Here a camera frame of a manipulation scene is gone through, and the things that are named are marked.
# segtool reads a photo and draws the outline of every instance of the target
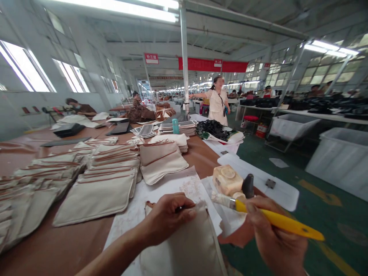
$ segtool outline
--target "yellow floor line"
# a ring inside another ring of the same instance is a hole
[[[327,194],[324,191],[322,191],[320,188],[317,188],[316,186],[312,185],[311,183],[305,181],[304,179],[300,180],[298,182],[300,186],[303,188],[306,188],[308,191],[312,192],[316,196],[322,198],[322,200],[329,204],[329,205],[335,205],[335,206],[341,206],[342,203],[341,200],[335,196],[334,194]]]
[[[284,210],[286,215],[294,220],[297,220],[291,213]],[[335,266],[337,266],[342,273],[346,276],[360,276],[358,272],[356,272],[350,265],[348,265],[339,255],[337,255],[331,248],[329,248],[324,242],[322,241],[315,241],[310,240],[310,242],[314,243],[318,246],[323,254],[331,261]]]

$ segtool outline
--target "teal bottle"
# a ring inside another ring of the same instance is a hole
[[[179,132],[179,123],[178,123],[177,119],[172,120],[172,128],[173,128],[172,132],[174,134],[180,134],[180,132]]]

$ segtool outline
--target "glue container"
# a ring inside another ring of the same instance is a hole
[[[243,179],[230,165],[214,168],[213,182],[217,191],[227,196],[242,191]]]

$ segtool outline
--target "hand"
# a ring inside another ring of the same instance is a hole
[[[178,207],[184,209],[178,213]],[[159,245],[168,239],[179,227],[192,221],[197,212],[193,201],[185,197],[185,194],[166,194],[154,205],[152,211],[140,223],[140,228],[147,241],[147,246]]]
[[[264,262],[277,276],[305,276],[303,262],[308,247],[307,238],[271,226],[257,207],[282,215],[286,213],[271,199],[257,196],[246,202],[257,247]]]

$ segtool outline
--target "white wall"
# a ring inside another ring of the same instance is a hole
[[[0,83],[8,89],[0,92],[0,115],[12,118],[0,122],[0,140],[20,136],[30,126],[34,128],[48,124],[47,115],[23,115],[22,107],[33,112],[32,106],[41,110],[42,107],[63,105],[65,99],[71,97],[102,112],[117,106],[122,98],[129,95],[127,85],[132,90],[138,89],[136,80],[124,68],[121,59],[108,52],[105,39],[73,11],[58,14],[51,10],[61,21],[65,33],[62,34],[52,26],[43,6],[37,1],[0,0],[0,10],[0,40],[31,50],[57,91],[26,92],[26,87],[0,55]],[[56,59],[80,67],[74,53],[83,59],[83,76],[91,93],[73,93],[53,61]],[[118,77],[110,72],[106,58],[113,62]],[[101,76],[109,79],[108,87]],[[120,94],[115,93],[111,79],[118,82]]]

